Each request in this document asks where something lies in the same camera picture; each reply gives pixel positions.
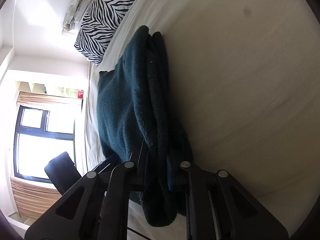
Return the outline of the dark framed window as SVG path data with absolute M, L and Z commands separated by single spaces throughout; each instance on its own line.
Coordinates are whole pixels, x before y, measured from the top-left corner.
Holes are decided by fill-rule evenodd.
M 75 113 L 20 106 L 14 137 L 14 176 L 49 183 L 45 166 L 63 152 L 75 156 Z

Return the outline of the dark teal knit sweater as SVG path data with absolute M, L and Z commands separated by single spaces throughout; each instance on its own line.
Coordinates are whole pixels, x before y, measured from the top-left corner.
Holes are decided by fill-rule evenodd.
M 147 222 L 170 225 L 185 214 L 179 165 L 192 162 L 187 134 L 172 106 L 167 52 L 161 33 L 139 27 L 114 70 L 101 71 L 97 122 L 104 156 L 121 161 L 148 148 L 146 186 L 140 203 Z

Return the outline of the zebra print pillow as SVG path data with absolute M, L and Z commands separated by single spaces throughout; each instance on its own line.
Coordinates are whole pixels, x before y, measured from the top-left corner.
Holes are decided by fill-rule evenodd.
M 86 9 L 74 47 L 88 61 L 100 64 L 121 21 L 135 0 L 92 0 Z

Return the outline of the crumpled white duvet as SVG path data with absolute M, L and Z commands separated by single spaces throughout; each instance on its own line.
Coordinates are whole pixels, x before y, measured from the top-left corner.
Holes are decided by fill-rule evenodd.
M 93 0 L 71 0 L 63 19 L 63 35 L 75 34 L 80 29 L 83 16 Z

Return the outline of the cream bed sheet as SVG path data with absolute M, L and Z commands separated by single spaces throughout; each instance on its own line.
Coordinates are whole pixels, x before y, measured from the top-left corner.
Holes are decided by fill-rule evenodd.
M 319 197 L 319 0 L 136 0 L 89 68 L 88 168 L 104 158 L 99 72 L 141 25 L 163 35 L 195 163 L 231 172 L 293 236 Z

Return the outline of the small red box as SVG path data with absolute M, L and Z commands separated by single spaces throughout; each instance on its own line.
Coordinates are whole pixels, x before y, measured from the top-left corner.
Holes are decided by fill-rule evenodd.
M 77 97 L 78 97 L 79 99 L 83 99 L 83 97 L 84 97 L 84 91 L 83 91 L 83 90 L 78 90 Z

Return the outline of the beige striped curtain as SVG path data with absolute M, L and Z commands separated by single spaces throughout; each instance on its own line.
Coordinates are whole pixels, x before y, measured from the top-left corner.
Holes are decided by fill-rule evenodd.
M 81 114 L 82 99 L 20 91 L 17 97 L 17 105 L 18 109 L 20 106 L 26 106 L 44 110 L 64 109 L 73 111 L 76 128 L 76 120 Z M 18 213 L 35 219 L 45 213 L 61 196 L 56 189 L 51 187 L 51 181 L 42 183 L 14 176 L 11 178 L 10 184 Z

